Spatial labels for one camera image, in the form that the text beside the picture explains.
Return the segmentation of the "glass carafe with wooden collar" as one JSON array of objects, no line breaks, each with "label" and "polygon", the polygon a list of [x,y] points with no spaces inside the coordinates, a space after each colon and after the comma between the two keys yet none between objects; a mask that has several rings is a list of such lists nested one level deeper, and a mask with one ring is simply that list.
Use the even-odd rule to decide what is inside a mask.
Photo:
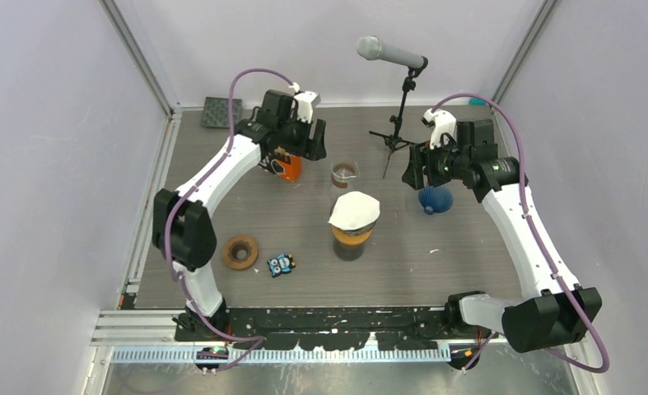
[{"label": "glass carafe with wooden collar", "polygon": [[330,178],[335,188],[352,189],[358,177],[359,169],[355,161],[339,161],[331,165]]}]

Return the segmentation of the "white paper coffee filter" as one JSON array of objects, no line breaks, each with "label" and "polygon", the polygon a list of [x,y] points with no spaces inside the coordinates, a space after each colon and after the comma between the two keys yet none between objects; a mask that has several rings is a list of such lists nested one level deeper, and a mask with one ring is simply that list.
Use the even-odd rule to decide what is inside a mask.
[{"label": "white paper coffee filter", "polygon": [[376,222],[380,201],[359,191],[345,193],[333,205],[328,223],[340,230],[359,230]]}]

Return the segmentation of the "dark glass carafe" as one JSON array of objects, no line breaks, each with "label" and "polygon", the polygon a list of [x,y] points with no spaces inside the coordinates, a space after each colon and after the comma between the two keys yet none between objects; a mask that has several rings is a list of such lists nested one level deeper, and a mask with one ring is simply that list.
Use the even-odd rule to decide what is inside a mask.
[{"label": "dark glass carafe", "polygon": [[333,251],[339,259],[351,262],[357,260],[365,252],[365,245],[342,244],[337,240],[334,240]]}]

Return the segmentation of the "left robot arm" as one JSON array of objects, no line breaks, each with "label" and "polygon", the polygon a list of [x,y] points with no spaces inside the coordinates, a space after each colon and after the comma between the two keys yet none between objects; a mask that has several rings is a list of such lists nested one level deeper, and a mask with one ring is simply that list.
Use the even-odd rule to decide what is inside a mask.
[{"label": "left robot arm", "polygon": [[152,244],[171,275],[188,293],[186,316],[205,339],[220,339],[227,328],[226,302],[217,289],[212,257],[217,237],[212,215],[221,200],[251,169],[259,167],[294,182],[303,160],[322,160],[325,122],[314,116],[319,94],[265,92],[251,118],[240,120],[221,150],[176,190],[163,188],[153,200]]}]

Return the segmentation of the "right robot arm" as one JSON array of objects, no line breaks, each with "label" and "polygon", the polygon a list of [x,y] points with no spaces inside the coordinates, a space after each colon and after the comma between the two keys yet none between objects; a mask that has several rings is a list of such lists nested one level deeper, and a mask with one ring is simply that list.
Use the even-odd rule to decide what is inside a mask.
[{"label": "right robot arm", "polygon": [[505,336],[525,353],[576,343],[602,307],[596,288],[584,288],[559,257],[543,230],[531,191],[520,184],[520,162],[500,157],[493,122],[430,120],[428,141],[411,145],[402,181],[415,190],[460,181],[494,221],[520,283],[514,302],[483,291],[451,295],[445,329],[466,337],[476,327]]}]

